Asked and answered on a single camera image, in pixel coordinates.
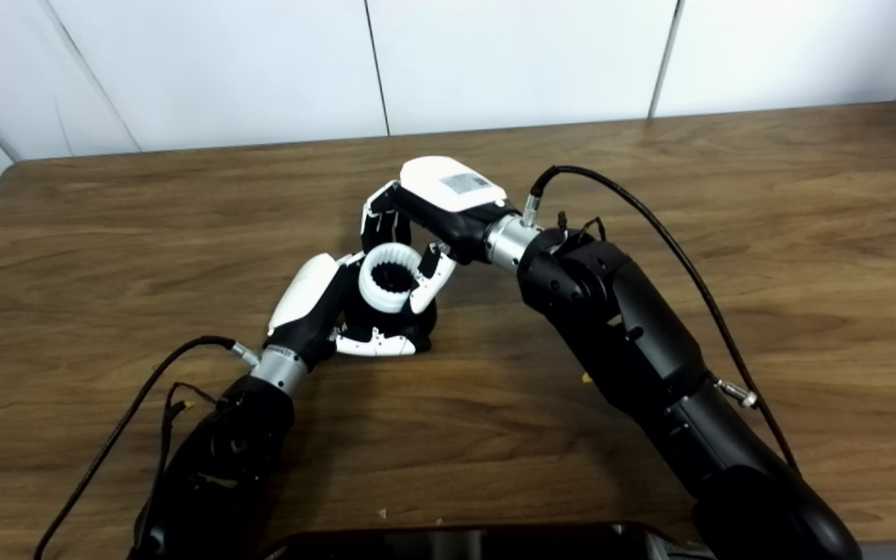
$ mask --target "cable connector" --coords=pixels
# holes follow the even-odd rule
[[[534,227],[534,220],[537,220],[539,208],[541,208],[541,196],[527,195],[527,202],[523,205],[523,216],[520,216],[520,225]]]
[[[754,390],[748,390],[746,387],[737,386],[735,383],[728,382],[728,380],[717,380],[717,382],[714,383],[714,386],[718,387],[722,393],[739,401],[739,405],[742,408],[756,408],[756,405],[758,404],[758,394],[756,394],[756,391]]]
[[[252,366],[252,368],[255,368],[255,366],[258,366],[261,362],[261,358],[258,358],[258,355],[255,354],[251,348],[244,346],[238,341],[235,341],[234,346],[230,347],[230,351],[238,355],[241,359],[244,359],[244,361],[249,366]]]

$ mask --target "white robotic hand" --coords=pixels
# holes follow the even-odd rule
[[[335,260],[326,253],[296,273],[269,321],[269,343],[285,339],[310,368],[337,351],[349,355],[412,355],[430,349],[437,321],[434,297],[455,268],[438,244],[421,257],[385,243]],[[338,325],[338,317],[344,321]]]
[[[541,233],[530,212],[522,222],[507,192],[451,157],[417,157],[399,181],[371,195],[362,209],[362,245],[409,239],[409,223],[443,243],[445,258],[460,264],[495,263],[516,272],[527,244]]]

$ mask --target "barcode label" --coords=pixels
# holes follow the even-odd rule
[[[455,191],[455,194],[466,194],[466,192],[470,191],[479,191],[480,188],[493,187],[490,181],[484,180],[483,177],[476,173],[452,175],[451,177],[443,178],[441,182],[447,184],[448,188]]]

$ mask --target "wood grain surface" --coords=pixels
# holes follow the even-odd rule
[[[881,103],[17,164],[0,180],[0,558],[29,557],[164,355],[196,334],[260,344],[299,266],[358,250],[363,199],[431,153],[519,204],[552,163],[632,189],[717,295],[807,480],[860,540],[896,540],[896,103]],[[575,178],[550,189],[543,220],[563,208],[573,223],[604,217],[711,367],[737,378],[697,292],[632,210]],[[513,278],[460,268],[438,305],[430,354],[337,357],[310,376],[264,543],[613,520],[694,536],[679,482],[582,382]],[[48,556],[124,557],[164,387],[223,390],[241,373],[213,350],[174,366]]]

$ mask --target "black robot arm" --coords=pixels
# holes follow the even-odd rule
[[[696,341],[630,257],[548,230],[516,276],[525,303],[697,499],[694,525],[719,560],[861,557],[831,508],[725,400]]]

